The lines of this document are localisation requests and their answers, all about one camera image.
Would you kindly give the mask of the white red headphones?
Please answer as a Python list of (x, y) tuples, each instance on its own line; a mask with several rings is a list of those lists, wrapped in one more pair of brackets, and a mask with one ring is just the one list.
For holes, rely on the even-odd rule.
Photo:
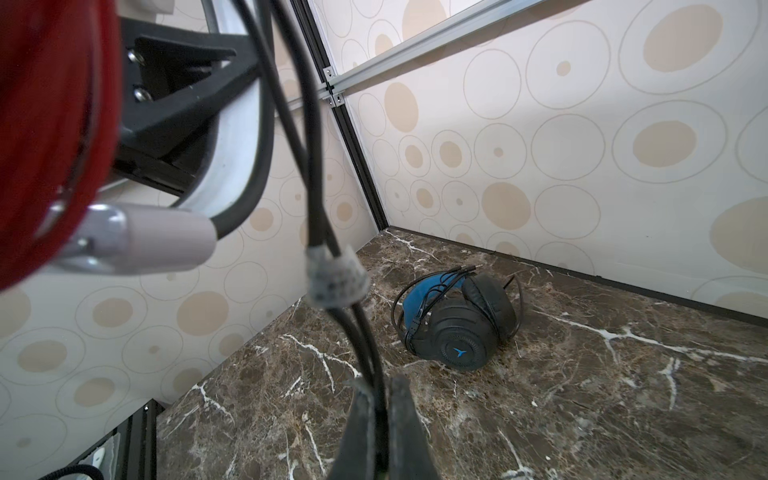
[(174, 197), (167, 207), (94, 200), (49, 273), (143, 275), (194, 269), (250, 216), (268, 180), (275, 106), (248, 25), (252, 1), (207, 1), (193, 32), (124, 18), (123, 109), (112, 166)]

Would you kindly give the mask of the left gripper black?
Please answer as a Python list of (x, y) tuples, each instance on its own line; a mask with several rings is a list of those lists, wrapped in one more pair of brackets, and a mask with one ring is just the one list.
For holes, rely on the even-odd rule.
[(129, 18), (120, 30), (123, 106), (113, 170), (183, 195), (208, 162), (220, 112), (259, 76), (252, 42)]

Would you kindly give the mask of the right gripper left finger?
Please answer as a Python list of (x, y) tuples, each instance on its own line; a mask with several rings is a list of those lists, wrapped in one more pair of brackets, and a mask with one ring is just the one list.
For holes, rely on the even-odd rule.
[(354, 395), (328, 480), (371, 480), (376, 476), (376, 423), (373, 390), (352, 380)]

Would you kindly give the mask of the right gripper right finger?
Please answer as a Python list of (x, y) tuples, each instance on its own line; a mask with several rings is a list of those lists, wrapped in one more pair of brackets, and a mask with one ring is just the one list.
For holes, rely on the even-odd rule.
[(388, 408), (389, 479), (439, 480), (407, 377), (391, 378)]

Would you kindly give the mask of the black blue headphones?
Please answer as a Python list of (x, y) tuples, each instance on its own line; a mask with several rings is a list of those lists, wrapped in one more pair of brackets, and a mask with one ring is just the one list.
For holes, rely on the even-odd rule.
[(506, 282), (458, 266), (422, 275), (397, 295), (390, 321), (412, 355), (458, 371), (484, 367), (524, 320), (524, 293)]

